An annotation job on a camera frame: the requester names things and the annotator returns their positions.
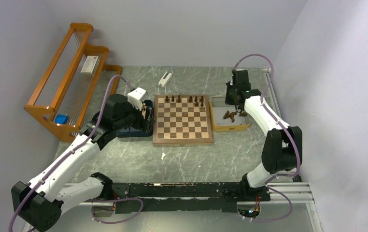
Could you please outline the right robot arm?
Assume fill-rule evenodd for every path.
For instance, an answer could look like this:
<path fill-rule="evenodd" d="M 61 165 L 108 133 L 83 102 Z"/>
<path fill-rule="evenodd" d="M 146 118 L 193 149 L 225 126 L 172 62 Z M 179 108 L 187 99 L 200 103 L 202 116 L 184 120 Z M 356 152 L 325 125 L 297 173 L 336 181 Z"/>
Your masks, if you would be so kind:
<path fill-rule="evenodd" d="M 302 164 L 302 130 L 290 126 L 267 104 L 258 89 L 252 89 L 247 70 L 232 70 L 232 80 L 226 84 L 226 104 L 246 113 L 265 134 L 261 163 L 243 178 L 240 195 L 252 200 L 258 188 L 281 176 L 294 177 Z"/>

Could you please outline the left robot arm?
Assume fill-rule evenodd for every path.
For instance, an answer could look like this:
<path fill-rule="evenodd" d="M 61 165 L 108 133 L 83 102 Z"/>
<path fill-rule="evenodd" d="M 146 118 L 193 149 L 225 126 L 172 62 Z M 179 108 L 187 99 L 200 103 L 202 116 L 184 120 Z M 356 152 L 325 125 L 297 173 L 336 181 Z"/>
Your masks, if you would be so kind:
<path fill-rule="evenodd" d="M 149 131 L 153 116 L 153 102 L 140 95 L 106 96 L 100 110 L 52 164 L 30 181 L 19 181 L 12 187 L 14 214 L 8 230 L 13 230 L 15 219 L 20 217 L 34 230 L 44 232 L 62 214 L 82 202 L 115 200 L 112 180 L 99 172 L 75 186 L 68 188 L 66 183 L 85 162 L 115 139 L 120 130 Z"/>

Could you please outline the light wooden chess pieces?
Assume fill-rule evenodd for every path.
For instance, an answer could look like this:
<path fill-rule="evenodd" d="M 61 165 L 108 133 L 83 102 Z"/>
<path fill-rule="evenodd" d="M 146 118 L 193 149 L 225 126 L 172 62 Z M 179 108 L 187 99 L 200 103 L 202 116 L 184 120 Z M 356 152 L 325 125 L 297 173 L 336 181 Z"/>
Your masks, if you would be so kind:
<path fill-rule="evenodd" d="M 148 115 L 147 115 L 147 108 L 148 106 L 146 105 L 146 103 L 143 103 L 142 104 L 142 117 L 143 119 L 147 119 L 148 118 Z"/>

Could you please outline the dark chess pieces pile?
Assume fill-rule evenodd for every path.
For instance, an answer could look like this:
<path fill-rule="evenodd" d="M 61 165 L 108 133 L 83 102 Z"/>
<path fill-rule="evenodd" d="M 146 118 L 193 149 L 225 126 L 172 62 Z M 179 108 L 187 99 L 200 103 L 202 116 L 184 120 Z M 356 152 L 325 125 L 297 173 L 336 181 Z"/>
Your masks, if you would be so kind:
<path fill-rule="evenodd" d="M 245 111 L 242 112 L 238 112 L 238 111 L 234 111 L 234 112 L 230 112 L 229 110 L 227 110 L 225 112 L 225 114 L 223 115 L 223 119 L 231 119 L 231 122 L 235 122 L 235 116 L 238 115 L 240 117 L 246 117 L 248 116 L 248 114 Z"/>

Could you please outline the wooden chess board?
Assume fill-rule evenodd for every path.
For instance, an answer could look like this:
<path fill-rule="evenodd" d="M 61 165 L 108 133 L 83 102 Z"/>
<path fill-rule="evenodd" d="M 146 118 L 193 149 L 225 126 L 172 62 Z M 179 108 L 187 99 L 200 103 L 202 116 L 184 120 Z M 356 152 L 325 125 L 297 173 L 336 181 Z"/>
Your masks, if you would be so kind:
<path fill-rule="evenodd" d="M 169 95 L 154 96 L 153 128 L 154 146 L 211 145 L 213 143 L 211 113 L 208 106 L 209 96 L 206 94 L 181 94 L 182 102 L 171 102 Z M 198 97 L 199 106 L 194 105 L 194 97 Z M 200 107 L 200 97 L 204 97 L 204 106 Z"/>

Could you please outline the blue plastic tray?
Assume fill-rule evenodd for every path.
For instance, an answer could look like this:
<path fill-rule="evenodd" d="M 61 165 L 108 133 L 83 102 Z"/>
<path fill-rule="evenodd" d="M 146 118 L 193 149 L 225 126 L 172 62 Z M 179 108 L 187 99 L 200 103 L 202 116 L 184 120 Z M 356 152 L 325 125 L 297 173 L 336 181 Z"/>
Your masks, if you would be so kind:
<path fill-rule="evenodd" d="M 145 106 L 150 107 L 151 108 L 151 114 L 148 118 L 148 122 L 151 123 L 148 125 L 148 130 L 147 131 L 142 131 L 139 129 L 135 129 L 133 127 L 129 127 L 127 129 L 122 129 L 119 130 L 116 133 L 116 137 L 118 138 L 135 138 L 135 137 L 150 137 L 153 135 L 153 128 L 154 128 L 154 123 L 155 123 L 155 119 L 154 119 L 154 103 L 151 100 L 145 100 L 143 102 L 145 104 Z"/>

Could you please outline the yellow metal tin tray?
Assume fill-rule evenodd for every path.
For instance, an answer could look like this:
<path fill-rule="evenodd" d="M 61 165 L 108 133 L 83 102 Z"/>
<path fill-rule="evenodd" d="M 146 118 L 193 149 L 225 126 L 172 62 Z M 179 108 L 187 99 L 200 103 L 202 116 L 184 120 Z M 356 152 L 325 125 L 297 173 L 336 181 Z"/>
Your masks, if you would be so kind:
<path fill-rule="evenodd" d="M 239 116 L 239 114 L 224 119 L 225 113 L 235 112 L 234 105 L 225 104 L 225 96 L 211 97 L 209 99 L 209 109 L 212 129 L 215 132 L 244 131 L 251 124 L 249 116 Z"/>

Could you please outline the white plastic clip device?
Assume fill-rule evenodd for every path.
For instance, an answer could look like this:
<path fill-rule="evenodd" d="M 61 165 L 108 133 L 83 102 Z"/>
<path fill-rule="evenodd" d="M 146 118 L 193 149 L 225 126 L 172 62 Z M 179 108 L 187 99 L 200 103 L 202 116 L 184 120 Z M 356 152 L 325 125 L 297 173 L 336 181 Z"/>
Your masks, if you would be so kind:
<path fill-rule="evenodd" d="M 159 80 L 158 85 L 160 87 L 165 87 L 169 83 L 171 78 L 172 78 L 172 73 L 171 72 L 165 72 L 163 74 L 163 76 L 161 77 L 161 79 Z"/>

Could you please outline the orange wooden rack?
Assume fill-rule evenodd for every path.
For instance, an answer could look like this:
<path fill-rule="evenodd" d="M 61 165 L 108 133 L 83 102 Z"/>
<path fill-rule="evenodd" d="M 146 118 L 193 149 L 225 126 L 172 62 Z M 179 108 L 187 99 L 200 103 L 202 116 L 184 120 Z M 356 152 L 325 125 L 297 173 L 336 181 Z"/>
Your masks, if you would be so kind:
<path fill-rule="evenodd" d="M 122 72 L 121 66 L 107 64 L 109 48 L 88 42 L 93 29 L 88 23 L 70 24 L 63 41 L 24 106 L 26 112 L 62 142 L 72 142 L 81 128 L 101 72 Z M 93 75 L 80 73 L 87 56 L 99 56 L 100 59 Z M 67 114 L 67 124 L 55 123 L 57 114 Z"/>

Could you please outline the white red small box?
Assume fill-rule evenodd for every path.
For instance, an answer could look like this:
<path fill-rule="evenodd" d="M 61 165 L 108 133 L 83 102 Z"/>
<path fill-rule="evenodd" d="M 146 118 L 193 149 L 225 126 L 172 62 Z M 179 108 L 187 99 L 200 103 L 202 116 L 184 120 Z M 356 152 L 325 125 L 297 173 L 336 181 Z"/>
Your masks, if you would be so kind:
<path fill-rule="evenodd" d="M 99 65 L 99 56 L 87 56 L 80 71 L 84 75 L 93 75 Z"/>

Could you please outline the blue small box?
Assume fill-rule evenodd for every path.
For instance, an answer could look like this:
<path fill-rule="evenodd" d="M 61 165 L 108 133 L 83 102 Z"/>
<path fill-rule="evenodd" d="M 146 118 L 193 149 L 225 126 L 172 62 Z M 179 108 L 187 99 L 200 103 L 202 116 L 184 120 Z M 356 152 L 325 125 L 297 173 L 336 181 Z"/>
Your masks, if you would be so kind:
<path fill-rule="evenodd" d="M 55 119 L 54 119 L 54 122 L 57 123 L 57 124 L 67 124 L 69 120 L 69 116 L 67 114 L 57 114 Z"/>

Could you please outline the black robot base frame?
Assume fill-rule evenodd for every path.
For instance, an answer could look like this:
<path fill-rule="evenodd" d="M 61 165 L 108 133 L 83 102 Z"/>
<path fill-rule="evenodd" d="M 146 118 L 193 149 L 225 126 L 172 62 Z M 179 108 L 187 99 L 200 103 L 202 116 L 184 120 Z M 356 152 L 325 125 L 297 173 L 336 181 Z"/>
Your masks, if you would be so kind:
<path fill-rule="evenodd" d="M 113 183 L 106 184 L 97 199 L 121 200 L 117 214 L 144 212 L 209 211 L 238 212 L 240 202 L 268 202 L 267 187 L 248 188 L 240 182 Z"/>

